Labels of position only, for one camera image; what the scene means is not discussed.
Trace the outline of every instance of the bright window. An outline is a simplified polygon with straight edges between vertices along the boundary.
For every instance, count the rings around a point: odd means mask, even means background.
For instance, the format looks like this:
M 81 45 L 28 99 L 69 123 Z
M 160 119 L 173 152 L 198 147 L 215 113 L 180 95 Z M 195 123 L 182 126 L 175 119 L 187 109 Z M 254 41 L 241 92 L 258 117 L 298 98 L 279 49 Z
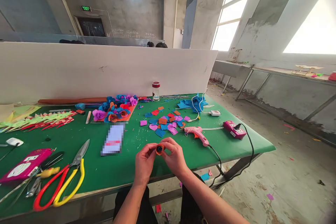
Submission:
M 284 53 L 336 54 L 334 0 L 318 0 Z
M 212 50 L 228 51 L 238 29 L 247 0 L 224 0 L 218 20 Z

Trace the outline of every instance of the window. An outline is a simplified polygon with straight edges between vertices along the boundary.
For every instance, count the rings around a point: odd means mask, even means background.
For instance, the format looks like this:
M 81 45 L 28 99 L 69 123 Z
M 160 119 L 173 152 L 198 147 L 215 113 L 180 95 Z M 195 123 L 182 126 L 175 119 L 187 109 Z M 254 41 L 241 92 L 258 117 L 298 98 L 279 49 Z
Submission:
M 212 50 L 228 51 L 236 34 L 247 0 L 224 0 Z
M 318 0 L 284 53 L 336 54 L 335 0 Z
M 84 36 L 106 37 L 100 18 L 78 17 L 77 19 Z

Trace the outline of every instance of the exit sign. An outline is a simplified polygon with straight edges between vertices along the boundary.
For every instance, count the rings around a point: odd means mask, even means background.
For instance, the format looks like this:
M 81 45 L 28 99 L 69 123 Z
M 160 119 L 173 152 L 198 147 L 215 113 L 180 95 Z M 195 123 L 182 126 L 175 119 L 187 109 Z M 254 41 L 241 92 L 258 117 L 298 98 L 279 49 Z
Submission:
M 82 6 L 82 11 L 91 11 L 90 6 Z

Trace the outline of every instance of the wooden stick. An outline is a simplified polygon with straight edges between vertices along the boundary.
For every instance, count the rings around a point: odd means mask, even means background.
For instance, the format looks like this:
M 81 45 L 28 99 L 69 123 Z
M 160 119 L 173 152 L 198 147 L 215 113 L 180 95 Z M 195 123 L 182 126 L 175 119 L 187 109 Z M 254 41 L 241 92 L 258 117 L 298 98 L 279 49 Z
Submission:
M 85 124 L 88 124 L 89 121 L 90 121 L 90 116 L 91 116 L 91 110 L 88 112 L 88 115 L 87 115 L 87 119 L 86 119 L 86 123 Z

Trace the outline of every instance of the doorway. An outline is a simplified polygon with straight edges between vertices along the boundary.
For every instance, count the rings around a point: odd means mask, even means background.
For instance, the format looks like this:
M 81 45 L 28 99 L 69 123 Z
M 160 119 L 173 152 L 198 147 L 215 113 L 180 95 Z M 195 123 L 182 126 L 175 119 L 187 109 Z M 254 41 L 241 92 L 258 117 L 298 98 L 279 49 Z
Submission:
M 102 19 L 77 17 L 84 36 L 106 37 Z

